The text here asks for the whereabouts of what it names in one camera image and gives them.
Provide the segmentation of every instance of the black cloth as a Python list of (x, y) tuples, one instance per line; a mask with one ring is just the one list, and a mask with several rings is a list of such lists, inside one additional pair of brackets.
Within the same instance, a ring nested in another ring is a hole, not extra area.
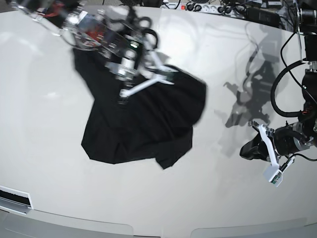
[[(166, 169), (192, 148), (192, 126), (205, 107), (205, 83), (177, 72), (174, 85), (156, 83), (121, 105), (123, 82), (96, 53), (73, 51), (75, 68), (95, 98), (82, 140), (90, 159), (117, 164), (155, 158)], [(136, 84), (145, 80), (134, 78)]]

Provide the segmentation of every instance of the white tabletop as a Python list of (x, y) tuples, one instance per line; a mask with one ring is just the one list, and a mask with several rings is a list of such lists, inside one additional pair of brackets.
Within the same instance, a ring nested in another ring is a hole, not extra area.
[[(297, 159), (276, 188), (262, 176), (268, 163), (239, 156), (256, 135), (248, 120), (285, 125), (267, 86), (284, 68), (279, 50), (291, 33), (196, 12), (138, 12), (153, 19), (167, 62), (208, 84), (192, 150), (166, 170), (154, 159), (90, 160), (81, 140), (93, 98), (74, 70), (71, 48), (27, 16), (1, 13), (0, 185), (29, 192), (36, 210), (128, 224), (136, 235), (187, 238), (197, 228), (316, 223), (317, 163)], [(285, 55), (288, 63), (299, 59), (295, 38)], [(293, 70), (300, 80), (304, 69)], [(283, 110), (302, 108), (301, 90), (289, 76), (278, 89)], [(242, 116), (230, 120), (232, 113)]]

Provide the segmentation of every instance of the electronic equipment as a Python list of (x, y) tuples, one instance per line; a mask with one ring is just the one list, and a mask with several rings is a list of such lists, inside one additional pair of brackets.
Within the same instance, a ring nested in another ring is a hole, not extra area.
[(137, 6), (141, 0), (120, 0), (126, 6)]
[[(264, 173), (264, 177), (275, 186), (279, 186), (283, 180), (283, 173), (294, 163), (297, 156), (301, 156), (309, 161), (310, 159), (298, 152), (317, 146), (317, 2), (315, 0), (294, 0), (295, 5), (295, 30), (299, 36), (299, 47), (301, 51), (300, 60), (287, 66), (278, 75), (271, 89), (271, 103), (274, 110), (285, 118), (298, 118), (294, 124), (286, 123), (286, 126), (276, 130), (268, 128), (266, 125), (259, 125), (255, 121), (249, 123), (257, 132), (257, 136), (241, 148), (240, 156), (247, 160), (260, 159), (268, 161), (271, 165)], [(302, 44), (300, 35), (305, 36), (306, 58), (302, 56)], [(302, 84), (300, 84), (291, 69), (310, 64), (306, 69)], [(282, 77), (290, 73), (297, 84), (302, 88), (305, 99), (304, 109), (298, 112), (284, 112), (278, 108), (275, 101), (275, 91)], [(282, 156), (287, 157), (287, 161), (279, 164)]]
[(245, 19), (247, 21), (252, 21), (276, 28), (281, 25), (281, 18), (277, 13), (257, 9), (254, 7), (249, 7), (246, 9)]
[[(175, 9), (177, 7), (177, 2), (170, 2), (166, 3), (166, 5), (162, 5), (161, 8), (164, 9)], [(194, 12), (202, 12), (208, 14), (216, 14), (216, 15), (224, 15), (224, 8), (221, 5), (212, 5), (212, 4), (197, 4), (197, 3), (181, 3), (176, 10), (182, 11), (194, 11)], [(241, 18), (243, 19), (244, 16), (239, 14), (237, 11), (226, 9), (226, 16), (234, 17), (234, 18)]]
[(280, 9), (282, 8), (282, 2), (280, 0), (266, 0), (266, 7)]

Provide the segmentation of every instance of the cable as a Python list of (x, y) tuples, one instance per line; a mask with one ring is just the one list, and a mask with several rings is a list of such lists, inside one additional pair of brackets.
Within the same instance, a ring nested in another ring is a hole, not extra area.
[(282, 27), (282, 30), (286, 30), (281, 18), (279, 19), (279, 25)]
[[(293, 36), (294, 36), (295, 34), (296, 34), (296, 33), (294, 32), (294, 33), (290, 36), (290, 38), (288, 38), (288, 40), (285, 42), (285, 44), (283, 45), (283, 47), (281, 48), (280, 54), (281, 54), (281, 58), (282, 58), (282, 61), (283, 61), (284, 65), (285, 65), (285, 67), (287, 67), (287, 64), (286, 64), (286, 62), (285, 62), (285, 60), (284, 60), (284, 57), (283, 57), (283, 50), (284, 50), (284, 48), (286, 47), (286, 45), (288, 44), (288, 42), (293, 38)], [(302, 88), (302, 90), (304, 90), (304, 91), (311, 97), (311, 99), (316, 103), (316, 105), (317, 105), (316, 100), (315, 100), (315, 99), (313, 98), (313, 96), (307, 91), (307, 89), (304, 88), (304, 87), (302, 86), (302, 84), (297, 81), (297, 79), (295, 78), (295, 76), (293, 75), (293, 73), (291, 72), (291, 70), (289, 70), (289, 73), (291, 74), (292, 78), (295, 80), (295, 82), (297, 83), (297, 85), (300, 86), (300, 87)]]
[(227, 9), (227, 6), (229, 6), (229, 4), (231, 4), (230, 1), (225, 6), (223, 6), (223, 12), (221, 13), (221, 15), (225, 15), (226, 14), (226, 9)]
[(185, 5), (185, 10), (187, 11), (187, 5), (190, 4), (192, 1), (189, 1), (188, 3), (186, 3)]
[(178, 8), (178, 6), (180, 5), (180, 1), (181, 1), (181, 0), (178, 0), (178, 4), (177, 4), (176, 8), (174, 8), (174, 9), (177, 9), (177, 8)]
[(312, 162), (317, 161), (317, 159), (311, 159), (311, 158), (308, 158), (307, 156), (302, 155), (302, 154), (293, 154), (293, 155), (291, 155), (291, 157), (289, 157), (289, 160), (291, 160), (291, 158), (293, 158), (294, 156), (300, 156), (300, 157), (303, 157), (304, 159), (307, 159), (307, 160), (312, 161)]
[(239, 6), (242, 6), (242, 5), (244, 5), (244, 4), (250, 3), (250, 2), (252, 2), (252, 1), (255, 1), (255, 0), (246, 1), (246, 2), (244, 2), (244, 3), (242, 3), (242, 4), (236, 5), (236, 6), (234, 6), (234, 7), (232, 8), (232, 10), (235, 9), (235, 8), (237, 8), (237, 7), (239, 7)]
[(170, 9), (170, 8), (169, 8), (169, 6), (168, 6), (168, 5), (166, 5), (166, 3), (164, 3), (164, 2), (163, 2), (163, 5), (167, 6), (167, 8), (168, 8), (168, 9)]
[(243, 9), (240, 9), (239, 7), (236, 7), (235, 9), (233, 8), (233, 10), (240, 14), (240, 15), (243, 15), (245, 17), (246, 15), (246, 11), (247, 11), (247, 7), (245, 5), (242, 5), (241, 7), (243, 7)]
[(283, 78), (283, 76), (285, 74), (287, 74), (290, 70), (292, 70), (292, 69), (294, 69), (294, 68), (296, 68), (296, 67), (298, 67), (300, 65), (303, 65), (303, 64), (305, 64), (305, 63), (302, 63), (300, 60), (295, 62), (295, 63), (292, 63), (290, 66), (287, 66), (285, 69), (283, 69), (283, 71), (278, 75), (278, 77), (273, 82), (273, 85), (272, 85), (272, 88), (271, 88), (271, 95), (270, 95), (272, 107), (276, 111), (276, 113), (279, 114), (282, 117), (285, 117), (285, 118), (297, 118), (297, 117), (299, 117), (302, 114), (301, 111), (286, 113), (286, 112), (282, 111), (280, 108), (278, 108), (278, 106), (276, 104), (276, 101), (275, 101), (275, 91), (276, 91), (278, 83), (281, 81), (281, 79)]
[(286, 17), (284, 17), (284, 16), (279, 16), (279, 17), (283, 18), (288, 24), (290, 24), (292, 27), (294, 27), (294, 24), (290, 23)]
[(285, 5), (287, 6), (287, 12), (288, 12), (289, 18), (290, 18), (290, 20), (291, 20), (291, 22), (292, 22), (292, 26), (294, 27), (294, 22), (293, 22), (291, 13), (289, 12), (290, 9), (291, 9), (291, 6), (288, 4), (288, 2), (287, 2), (286, 0), (283, 0), (283, 2), (284, 2)]

